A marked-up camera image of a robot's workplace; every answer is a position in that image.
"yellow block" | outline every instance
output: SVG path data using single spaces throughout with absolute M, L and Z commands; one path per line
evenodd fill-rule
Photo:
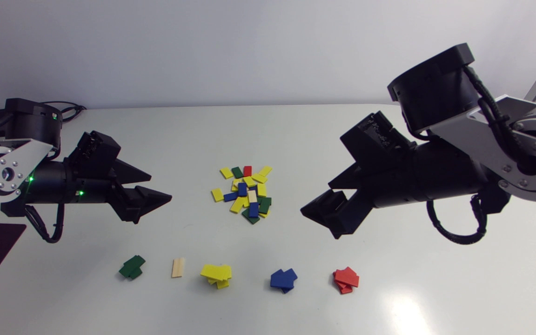
M 251 177 L 243 177 L 243 181 L 247 184 L 247 187 L 256 186 L 255 181 Z
M 264 167 L 262 167 L 262 170 L 260 170 L 260 172 L 258 174 L 261 175 L 261 176 L 266 177 L 266 176 L 268 176 L 270 171 L 272 171 L 272 168 L 270 166 L 264 166 Z
M 258 196 L 266 197 L 266 184 L 258 184 Z
M 235 214 L 239 214 L 239 211 L 241 210 L 241 207 L 243 207 L 245 200 L 247 200 L 247 197 L 238 197 L 237 199 L 235 199 L 233 205 L 230 208 L 230 211 Z
M 268 178 L 262 176 L 261 174 L 252 174 L 251 178 L 257 182 L 261 182 L 262 184 L 268 181 Z
M 258 202 L 258 197 L 256 196 L 255 191 L 253 189 L 248 189 L 247 190 L 247 200 L 250 203 L 257 203 Z
M 212 190 L 212 196 L 214 197 L 215 203 L 219 201 L 223 201 L 225 197 L 223 196 L 223 193 L 221 192 L 221 189 L 215 188 Z
M 236 180 L 233 180 L 233 185 L 231 186 L 231 191 L 235 192 L 238 187 L 237 185 L 242 182 L 243 178 L 239 178 L 239 179 L 236 179 Z
M 228 288 L 229 287 L 229 281 L 228 280 L 221 280 L 221 281 L 217 281 L 216 282 L 216 288 L 217 289 L 221 289 L 221 288 Z
M 227 167 L 223 167 L 221 169 L 221 174 L 223 174 L 223 177 L 225 177 L 226 180 L 232 178 L 233 176 L 233 172 L 231 172 L 231 170 Z

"red block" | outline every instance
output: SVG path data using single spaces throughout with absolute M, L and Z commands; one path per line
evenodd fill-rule
M 334 272 L 334 280 L 343 284 L 359 287 L 359 276 L 351 268 L 347 267 L 344 270 L 336 270 Z

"colored block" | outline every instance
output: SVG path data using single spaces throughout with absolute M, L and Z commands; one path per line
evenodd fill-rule
M 336 270 L 334 272 L 334 280 L 342 284 L 354 286 L 355 288 L 359 287 L 359 276 L 349 267 L 344 270 Z
M 245 216 L 245 218 L 247 219 L 247 221 L 249 221 L 249 223 L 251 224 L 255 224 L 256 222 L 258 222 L 260 220 L 260 218 L 250 218 L 249 217 L 249 208 L 247 208 L 246 210 L 243 211 L 243 213 L 241 214 L 243 216 Z
M 238 197 L 234 201 L 233 205 L 231 206 L 230 211 L 235 213 L 235 214 L 238 214 L 240 212 L 241 208 L 243 207 L 244 199 L 247 199 L 247 198 Z
M 217 281 L 216 282 L 216 288 L 217 289 L 221 289 L 221 288 L 228 288 L 229 287 L 229 281 L 228 280 L 221 280 L 221 281 Z
M 239 179 L 236 179 L 236 180 L 233 180 L 233 185 L 231 186 L 231 191 L 236 191 L 237 189 L 239 189 L 237 187 L 237 185 L 239 185 L 240 182 L 243 182 L 243 178 L 239 178 Z
M 238 193 L 237 193 L 238 196 L 240 197 L 247 196 L 247 185 L 244 182 L 240 182 L 237 185 L 237 189 L 238 189 Z
M 243 177 L 243 181 L 245 182 L 245 184 L 247 184 L 247 187 L 253 187 L 257 185 L 251 177 Z
M 183 267 L 185 266 L 185 258 L 173 259 L 173 271 L 171 272 L 171 278 L 179 278 L 183 276 Z
M 217 267 L 216 265 L 212 264 L 204 265 L 200 275 L 217 281 L 228 280 L 232 276 L 229 265 L 221 265 L 220 267 Z
M 268 214 L 268 209 L 270 208 L 271 204 L 272 204 L 272 198 L 268 198 L 268 197 L 260 198 L 260 207 L 258 208 L 258 211 L 263 214 Z
M 258 215 L 260 214 L 258 212 L 258 210 L 259 210 L 258 203 L 250 203 L 249 204 L 249 217 L 250 218 L 257 218 Z
M 266 176 L 268 176 L 270 171 L 272 171 L 272 168 L 270 166 L 264 166 L 264 167 L 262 167 L 262 170 L 260 170 L 260 172 L 258 174 L 261 175 L 261 176 L 266 177 Z
M 233 192 L 233 193 L 227 193 L 224 195 L 224 198 L 225 198 L 225 202 L 229 202 L 229 201 L 233 201 L 235 199 L 237 199 L 237 192 Z
M 258 196 L 266 197 L 266 184 L 258 184 Z
M 264 184 L 265 182 L 268 181 L 268 178 L 260 175 L 260 174 L 252 174 L 251 175 L 251 179 L 257 181 L 257 182 L 261 182 L 262 184 Z
M 239 166 L 232 168 L 231 172 L 233 172 L 233 176 L 235 178 L 243 178 L 243 172 L 241 172 L 241 169 L 239 168 Z
M 223 177 L 225 177 L 226 180 L 233 177 L 233 172 L 231 172 L 231 170 L 227 167 L 223 167 L 221 169 L 221 174 L 223 175 Z
M 258 202 L 258 198 L 255 195 L 255 191 L 253 191 L 252 189 L 249 189 L 249 191 L 247 191 L 247 199 L 249 199 L 250 203 L 257 203 Z
M 126 278 L 130 277 L 133 279 L 134 276 L 132 276 L 132 273 L 134 273 L 136 269 L 139 269 L 145 262 L 146 260 L 144 260 L 140 255 L 135 255 L 123 263 L 123 267 L 121 267 L 119 273 Z
M 212 196 L 214 197 L 215 203 L 217 203 L 219 201 L 223 201 L 225 199 L 225 197 L 223 197 L 223 193 L 222 193 L 221 189 L 219 189 L 219 188 L 215 188 L 215 189 L 212 190 Z

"wooden block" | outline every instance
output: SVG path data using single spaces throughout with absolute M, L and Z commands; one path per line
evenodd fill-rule
M 250 165 L 247 165 L 247 166 L 243 167 L 243 176 L 244 177 L 251 176 L 251 166 Z
M 229 287 L 229 281 L 228 280 L 221 280 L 221 281 L 217 281 L 216 282 L 216 288 L 217 289 L 221 289 L 221 288 L 228 288 Z
M 241 169 L 239 168 L 239 166 L 232 168 L 231 172 L 233 172 L 233 176 L 235 178 L 243 178 L 243 172 L 241 172 Z
M 268 176 L 270 171 L 272 171 L 272 168 L 270 166 L 264 166 L 262 167 L 262 170 L 260 170 L 259 175 L 266 177 Z
M 268 181 L 268 178 L 262 176 L 261 174 L 252 174 L 251 178 L 257 182 L 261 182 L 262 184 Z
M 223 174 L 223 177 L 225 177 L 226 180 L 233 177 L 233 172 L 227 167 L 221 169 L 221 174 Z
M 238 185 L 240 182 L 243 182 L 243 178 L 238 178 L 236 180 L 233 180 L 233 185 L 231 186 L 231 191 L 236 191 L 238 190 Z
M 173 259 L 173 271 L 171 272 L 171 278 L 178 278 L 183 276 L 183 266 L 185 266 L 185 258 Z
M 251 189 L 247 191 L 247 199 L 249 199 L 250 203 L 258 202 L 258 198 L 257 198 L 257 195 L 255 194 L 255 191 L 252 191 Z
M 258 184 L 258 196 L 266 197 L 266 184 Z
M 247 197 L 239 197 L 237 198 L 233 205 L 231 206 L 230 208 L 230 211 L 235 213 L 235 214 L 239 214 L 241 208 L 243 207 L 243 204 L 244 204 L 244 201 L 247 199 Z
M 243 177 L 243 181 L 247 184 L 247 187 L 256 186 L 256 182 L 251 177 Z
M 212 196 L 214 197 L 215 203 L 217 203 L 219 201 L 223 201 L 225 199 L 221 189 L 219 189 L 219 188 L 215 188 L 215 189 L 212 190 Z

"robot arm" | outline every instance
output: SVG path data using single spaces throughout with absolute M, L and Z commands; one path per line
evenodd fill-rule
M 487 214 L 501 212 L 510 195 L 536 201 L 536 103 L 491 98 L 468 67 L 473 61 L 461 44 L 394 79 L 391 97 L 400 102 L 410 133 L 426 142 L 410 142 L 381 112 L 368 115 L 341 136 L 356 163 L 302 214 L 340 238 L 373 208 L 427 201 L 442 235 L 471 244 L 485 234 Z M 357 191 L 347 200 L 332 189 Z M 476 194 L 471 204 L 479 229 L 459 236 L 441 227 L 433 200 L 465 194 Z

